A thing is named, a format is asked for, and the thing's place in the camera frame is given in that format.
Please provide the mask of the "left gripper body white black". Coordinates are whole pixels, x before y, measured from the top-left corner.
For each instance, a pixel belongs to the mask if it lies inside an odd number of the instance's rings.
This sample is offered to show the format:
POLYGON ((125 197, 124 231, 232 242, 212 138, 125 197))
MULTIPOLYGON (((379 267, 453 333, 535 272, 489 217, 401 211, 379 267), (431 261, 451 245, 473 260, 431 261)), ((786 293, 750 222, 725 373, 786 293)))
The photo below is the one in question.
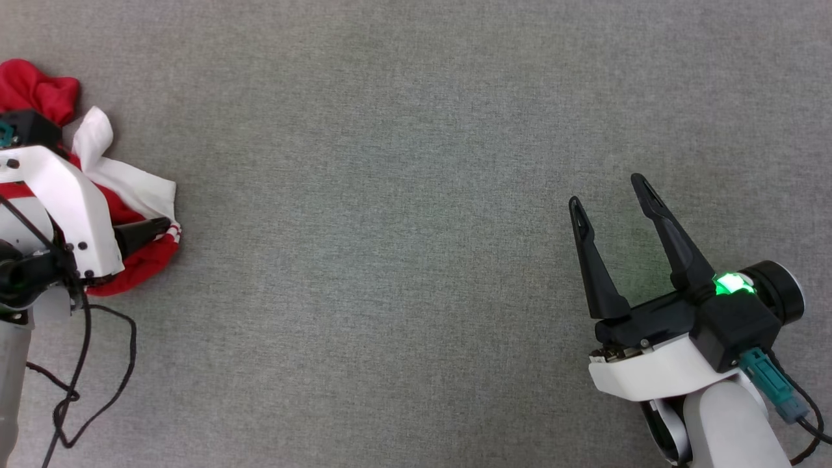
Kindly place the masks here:
POLYGON ((2 151, 2 182, 22 181, 57 223, 81 273, 124 270, 106 198, 80 169, 45 146, 2 151))

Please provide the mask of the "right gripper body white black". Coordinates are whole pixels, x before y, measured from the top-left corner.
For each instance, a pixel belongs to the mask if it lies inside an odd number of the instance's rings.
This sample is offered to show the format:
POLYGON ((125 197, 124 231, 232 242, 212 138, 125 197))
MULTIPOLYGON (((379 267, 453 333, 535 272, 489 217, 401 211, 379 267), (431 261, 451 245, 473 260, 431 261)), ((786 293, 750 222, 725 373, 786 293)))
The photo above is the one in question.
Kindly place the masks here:
POLYGON ((590 354, 595 388, 629 402, 686 396, 740 372, 715 371, 688 333, 694 306, 672 292, 635 306, 623 317, 598 320, 600 349, 590 354))

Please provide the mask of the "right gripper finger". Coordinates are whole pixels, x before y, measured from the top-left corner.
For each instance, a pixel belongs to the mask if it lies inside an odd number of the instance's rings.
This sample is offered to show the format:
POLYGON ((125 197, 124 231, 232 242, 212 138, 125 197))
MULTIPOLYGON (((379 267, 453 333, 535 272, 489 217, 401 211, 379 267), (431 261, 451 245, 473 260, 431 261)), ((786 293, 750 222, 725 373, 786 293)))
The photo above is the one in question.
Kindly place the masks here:
POLYGON ((568 207, 590 317, 606 320, 627 316, 630 304, 616 290, 595 245, 595 230, 579 197, 570 198, 568 207))
POLYGON ((633 173, 630 182, 642 213, 654 223, 671 267, 669 279, 674 289, 687 300, 708 300, 715 296, 715 270, 658 192, 641 173, 633 173))

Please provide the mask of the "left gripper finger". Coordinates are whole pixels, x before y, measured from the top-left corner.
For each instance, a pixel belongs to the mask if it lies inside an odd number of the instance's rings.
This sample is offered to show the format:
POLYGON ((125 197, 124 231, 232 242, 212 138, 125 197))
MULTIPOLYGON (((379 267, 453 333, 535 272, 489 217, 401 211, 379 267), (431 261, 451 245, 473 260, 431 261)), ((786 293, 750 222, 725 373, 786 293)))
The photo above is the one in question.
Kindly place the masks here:
POLYGON ((168 217, 155 217, 140 222, 113 226, 114 237, 122 258, 128 258, 155 242, 168 231, 172 222, 168 217))

